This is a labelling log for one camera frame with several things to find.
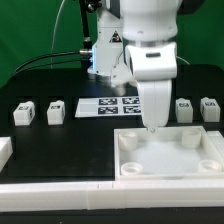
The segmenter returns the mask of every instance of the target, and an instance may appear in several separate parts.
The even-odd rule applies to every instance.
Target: white plastic part
[[[201,115],[205,122],[219,122],[221,109],[215,99],[201,99]]]
[[[124,176],[135,176],[143,171],[143,167],[139,163],[125,163],[121,166],[121,174]]]
[[[127,40],[153,42],[177,34],[176,14],[182,0],[120,0]]]
[[[20,103],[13,112],[16,126],[28,126],[35,116],[35,105],[33,102]]]
[[[165,126],[170,110],[171,80],[137,82],[137,86],[144,126],[151,130]]]
[[[201,131],[196,128],[183,130],[181,143],[185,148],[198,148],[201,145]]]
[[[182,98],[176,100],[176,116],[178,123],[193,122],[193,107],[190,100]]]
[[[223,171],[222,165],[213,160],[203,160],[198,165],[198,172],[200,173],[214,173],[222,171]]]
[[[47,110],[49,125],[61,125],[65,118],[65,104],[63,101],[52,102]]]
[[[0,138],[0,172],[12,155],[11,138]]]
[[[177,76],[176,43],[157,47],[128,45],[125,54],[137,81],[167,80]]]
[[[119,147],[124,151],[133,151],[137,148],[138,136],[135,132],[129,131],[119,135]]]

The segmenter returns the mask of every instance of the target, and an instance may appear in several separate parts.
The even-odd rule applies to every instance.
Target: white platform
[[[202,132],[198,149],[180,144],[185,128],[159,128],[154,135],[130,129],[138,133],[138,147],[131,152],[121,152],[118,144],[119,133],[130,130],[115,130],[115,181],[0,185],[0,210],[224,206],[224,173],[197,169],[205,159],[223,165],[224,139],[195,128]],[[142,174],[121,175],[121,165],[130,161],[142,164]]]

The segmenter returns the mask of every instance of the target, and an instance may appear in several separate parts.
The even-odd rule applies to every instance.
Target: black cable
[[[86,13],[86,4],[84,0],[79,0],[80,12],[81,12],[81,20],[82,20],[82,31],[84,35],[83,45],[84,48],[92,49],[92,41],[90,39],[89,33],[89,24]]]
[[[35,69],[35,68],[40,68],[40,67],[49,66],[49,65],[65,64],[65,63],[76,62],[76,61],[81,62],[81,61],[86,61],[86,60],[88,60],[88,59],[76,59],[76,60],[69,60],[69,61],[46,63],[46,64],[42,64],[42,65],[35,65],[35,66],[32,66],[32,67],[17,71],[16,73],[13,73],[10,78],[13,78],[13,77],[17,76],[21,72],[25,72],[25,71],[32,70],[32,69]]]
[[[45,54],[45,55],[38,56],[38,57],[30,59],[29,61],[27,61],[27,62],[23,63],[22,65],[20,65],[13,72],[12,76],[14,76],[14,74],[18,73],[24,67],[26,67],[29,64],[32,64],[35,61],[39,61],[39,60],[46,59],[46,58],[62,57],[62,56],[75,55],[75,54],[79,54],[79,51],[61,52],[61,53]]]

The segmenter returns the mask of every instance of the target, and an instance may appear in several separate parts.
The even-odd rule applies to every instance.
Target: white tray
[[[182,145],[182,132],[185,129],[196,129],[201,132],[201,143],[198,148],[186,148]],[[124,133],[137,134],[137,147],[134,150],[122,150],[119,147],[119,135]],[[203,127],[159,128],[155,134],[146,129],[115,130],[115,176],[116,180],[140,179],[183,179],[224,177],[221,171],[208,170],[201,172],[203,161],[220,164],[224,160],[211,137]],[[142,167],[138,175],[123,175],[124,164],[135,163]]]

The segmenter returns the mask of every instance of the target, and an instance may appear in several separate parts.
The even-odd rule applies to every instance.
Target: black and white pattern
[[[213,102],[207,102],[207,103],[205,103],[205,106],[207,106],[207,107],[214,107],[215,106],[215,103],[213,103]]]
[[[190,107],[188,103],[179,103],[180,107]]]
[[[19,110],[28,110],[28,109],[29,109],[29,107],[27,107],[27,106],[19,107]]]
[[[127,97],[122,99],[123,104],[140,104],[138,97]]]
[[[107,105],[117,105],[117,99],[116,98],[99,99],[99,105],[103,105],[103,106],[107,106]]]
[[[124,107],[125,114],[140,114],[141,109],[140,106],[126,106]]]
[[[99,107],[98,108],[99,115],[113,115],[118,114],[118,107]]]
[[[51,109],[52,109],[52,110],[57,110],[57,109],[60,109],[60,107],[61,107],[61,106],[52,106]]]

